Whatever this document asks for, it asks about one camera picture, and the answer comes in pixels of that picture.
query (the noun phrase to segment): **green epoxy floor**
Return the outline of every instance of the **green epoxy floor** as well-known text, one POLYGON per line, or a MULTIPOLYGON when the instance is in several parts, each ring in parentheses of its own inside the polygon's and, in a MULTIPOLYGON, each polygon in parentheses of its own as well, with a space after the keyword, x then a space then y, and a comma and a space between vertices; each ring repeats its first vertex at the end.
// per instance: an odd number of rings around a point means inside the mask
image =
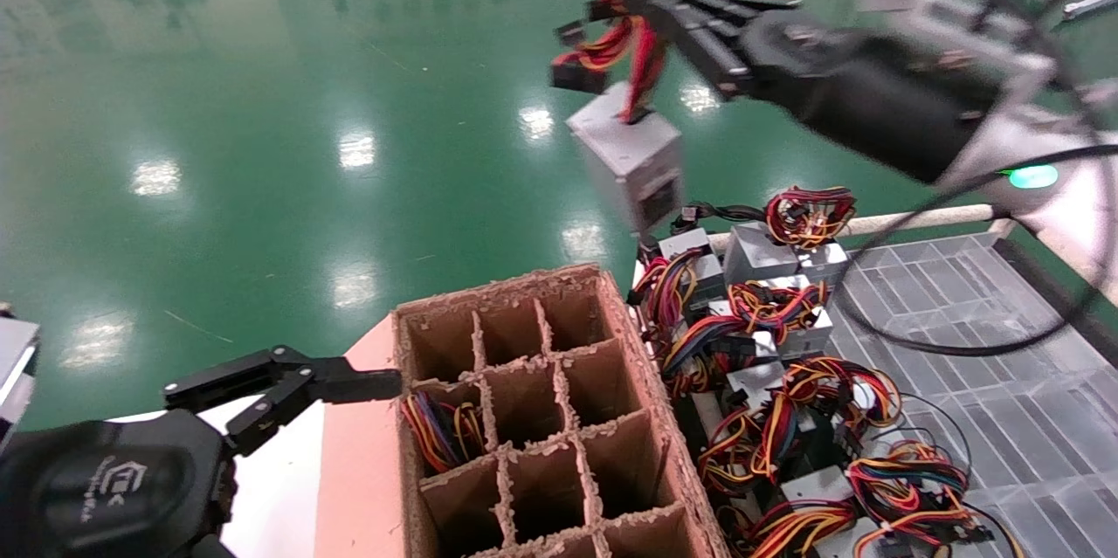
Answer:
MULTIPOLYGON (((563 125, 586 97, 547 84, 584 1, 0 0, 0 299, 46 350, 25 427, 155 409, 278 342, 341 353, 436 292, 581 261, 626 278, 563 125)), ((1101 77, 1116 28, 1059 36, 1101 77)), ((769 105, 717 107, 679 57, 656 105, 697 199, 926 197, 769 105)))

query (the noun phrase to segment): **colorful wire bundle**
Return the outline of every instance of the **colorful wire bundle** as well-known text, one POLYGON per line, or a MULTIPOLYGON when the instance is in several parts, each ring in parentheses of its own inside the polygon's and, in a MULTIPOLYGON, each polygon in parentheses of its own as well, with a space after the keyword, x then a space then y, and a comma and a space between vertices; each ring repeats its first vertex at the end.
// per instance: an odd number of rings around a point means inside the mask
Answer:
POLYGON ((768 287, 756 281, 729 287, 730 309, 748 323, 746 332, 769 331, 777 346, 784 343, 788 331, 815 324, 815 310, 826 302, 826 284, 822 281, 803 290, 768 287))
POLYGON ((726 387, 726 376, 736 370, 748 368, 755 356, 728 354, 716 352, 711 356, 697 354, 691 359, 691 370, 680 369, 674 376, 665 379, 667 390, 673 399, 682 398, 692 393, 709 393, 726 387))
POLYGON ((834 239, 852 217, 854 196, 845 187, 811 191, 793 186, 765 207, 773 238, 805 250, 834 239))
POLYGON ((484 452, 474 404, 435 404, 427 393, 416 391, 404 399, 401 410, 419 452, 435 473, 446 473, 484 452))
POLYGON ((864 433, 866 425, 888 427, 901 416, 902 395, 890 376, 835 357, 814 357, 789 365, 784 390, 788 398, 799 404, 841 403, 841 407, 819 409, 842 412, 846 426, 859 435, 864 433), (873 407, 863 409, 855 403, 855 386, 872 394, 873 407))
POLYGON ((669 342, 672 330, 683 318, 683 308, 694 293, 698 281, 691 269, 691 262, 699 256, 702 256, 702 248, 691 248, 671 261, 655 257, 648 262, 644 276, 633 287, 633 292, 642 296, 641 308, 645 320, 656 327, 656 332, 667 334, 669 342), (685 289, 682 289, 683 276, 688 277, 685 289))
POLYGON ((766 404, 768 419, 749 463, 749 471, 758 477, 776 483, 778 462, 784 460, 796 438, 796 406, 783 390, 774 391, 766 404))
MULTIPOLYGON (((975 512, 963 502, 969 484, 966 471, 956 467, 937 446, 901 441, 884 457, 855 460, 846 475, 859 503, 882 524, 881 530, 859 539, 855 557, 888 532, 939 548, 978 527, 975 512)), ((1016 543, 1010 535, 1006 538, 1016 543)))
POLYGON ((966 473, 938 447, 920 441, 901 441, 887 456, 861 458, 846 469, 854 494, 878 521, 896 521, 925 511, 961 511, 967 492, 966 473), (934 482, 939 493, 928 490, 934 482))
POLYGON ((673 375, 688 360, 716 338, 730 333, 749 332, 751 323, 736 315, 710 315, 691 325, 690 329, 671 344, 664 356, 661 370, 673 375))
POLYGON ((764 423, 758 420, 761 415, 762 412, 742 407, 731 412, 716 427, 707 450, 695 461, 700 477, 711 490, 740 496, 756 479, 751 472, 741 473, 738 470, 745 470, 752 463, 754 445, 760 439, 764 423))
POLYGON ((858 513, 845 501, 787 501, 754 526, 750 558, 809 556, 812 546, 854 523, 858 513))

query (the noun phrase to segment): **gray metal box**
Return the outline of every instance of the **gray metal box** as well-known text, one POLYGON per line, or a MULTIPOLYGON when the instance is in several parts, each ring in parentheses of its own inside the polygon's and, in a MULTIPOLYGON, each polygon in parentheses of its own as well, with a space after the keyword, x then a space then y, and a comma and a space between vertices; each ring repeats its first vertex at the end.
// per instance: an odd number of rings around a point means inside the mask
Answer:
MULTIPOLYGON (((702 228, 695 228, 660 240, 660 252, 665 258, 673 258, 691 248, 710 247, 710 238, 702 228)), ((691 264, 698 285, 691 296, 692 306, 701 306, 710 301, 726 297, 726 283, 722 281, 722 264, 714 253, 703 255, 691 264)))
POLYGON ((847 259, 846 250, 836 242, 811 252, 800 250, 798 258, 800 274, 812 283, 825 282, 827 292, 834 289, 834 280, 839 277, 847 259))
POLYGON ((628 83, 617 83, 569 120, 590 181, 632 231, 647 233, 683 207, 680 132, 651 113, 627 125, 617 119, 628 83))
POLYGON ((784 381, 784 366, 779 361, 743 368, 726 375, 730 389, 745 393, 749 409, 759 409, 769 399, 769 390, 784 381))
POLYGON ((35 378, 30 372, 38 343, 38 324, 0 318, 0 451, 31 400, 35 378))
POLYGON ((730 229, 726 247, 726 284, 764 281, 796 274, 799 258, 788 246, 777 246, 760 224, 738 224, 730 229))
POLYGON ((788 501, 809 499, 818 501, 846 501, 854 498, 854 488, 837 466, 826 466, 780 484, 780 492, 788 501))

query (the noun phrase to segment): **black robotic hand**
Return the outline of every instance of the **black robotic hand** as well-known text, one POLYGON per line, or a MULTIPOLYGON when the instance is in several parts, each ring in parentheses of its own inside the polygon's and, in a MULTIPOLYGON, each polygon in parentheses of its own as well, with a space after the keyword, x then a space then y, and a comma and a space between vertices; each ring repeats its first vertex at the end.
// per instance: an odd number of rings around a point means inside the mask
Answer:
POLYGON ((399 371, 275 347, 164 387, 170 412, 159 418, 17 434, 0 457, 0 558, 233 558, 218 536, 237 491, 234 456, 316 400, 400 389, 399 371), (228 435, 195 414, 265 390, 228 435))

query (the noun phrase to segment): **robotic arm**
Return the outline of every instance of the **robotic arm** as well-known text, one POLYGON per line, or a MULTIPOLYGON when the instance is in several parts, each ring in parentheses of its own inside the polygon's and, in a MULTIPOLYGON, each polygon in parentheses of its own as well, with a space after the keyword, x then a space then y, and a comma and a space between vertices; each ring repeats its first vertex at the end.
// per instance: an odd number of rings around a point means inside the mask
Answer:
MULTIPOLYGON (((1118 142, 1115 133, 1092 135, 1082 115, 1032 104, 1057 85, 1058 65, 1025 18, 964 0, 860 2, 863 10, 885 12, 890 28, 832 28, 795 3, 622 0, 622 6, 674 45, 723 101, 750 97, 779 105, 824 139, 938 188, 1086 148, 1100 135, 1118 142)), ((581 49, 580 38, 571 36, 577 26, 567 26, 563 37, 576 51, 581 49)), ((593 75, 593 67, 585 69, 593 75)), ((553 84, 578 88, 587 81, 553 84)), ((1084 101, 1107 92, 1106 84, 1058 86, 1078 89, 1084 101)), ((1097 262, 1106 256, 1101 233, 1109 228, 1103 168, 1112 165, 1068 161, 1057 165, 1057 182, 1045 189, 1017 189, 1003 178, 982 191, 1034 231, 1073 208, 1081 219, 1061 236, 1097 262)))
MULTIPOLYGON (((9 366, 4 356, 35 348, 30 329, 0 319, 0 367, 9 366)), ((16 379, 29 376, 13 363, 16 379)), ((345 358, 280 346, 164 387, 169 412, 152 420, 16 434, 0 456, 0 557, 234 558, 219 535, 237 493, 235 457, 253 454, 314 401, 390 399, 400 388, 399 371, 359 372, 345 358), (197 416, 260 393, 226 435, 197 416)), ((27 396, 9 393, 0 405, 21 414, 27 396)))

